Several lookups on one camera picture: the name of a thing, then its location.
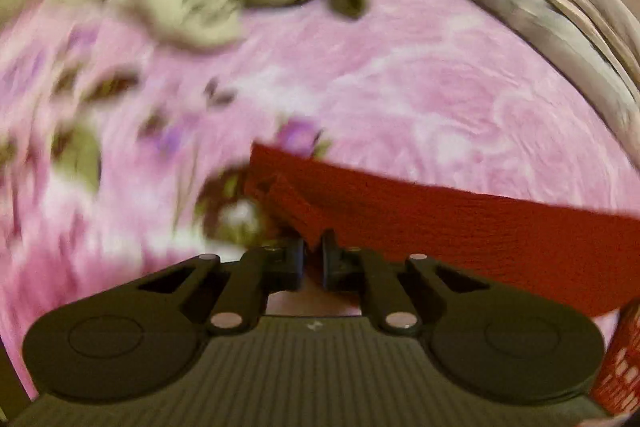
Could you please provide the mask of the red patterned knit sweater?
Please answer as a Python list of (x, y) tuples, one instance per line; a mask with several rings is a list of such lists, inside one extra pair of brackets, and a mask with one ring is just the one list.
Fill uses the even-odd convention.
[(257, 144), (243, 193), (278, 225), (318, 246), (412, 254), (569, 307), (620, 321), (592, 396), (616, 415), (639, 415), (639, 220), (375, 176)]

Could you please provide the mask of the pink rose bed blanket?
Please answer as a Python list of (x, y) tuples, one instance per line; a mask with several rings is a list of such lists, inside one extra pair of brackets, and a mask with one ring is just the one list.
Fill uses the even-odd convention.
[(470, 0), (324, 0), (248, 13), (213, 54), (163, 46), (104, 5), (38, 3), (1, 35), (1, 338), (21, 379), (42, 314), (166, 265), (241, 254), (203, 183), (256, 142), (380, 176), (637, 213), (639, 175), (577, 90)]

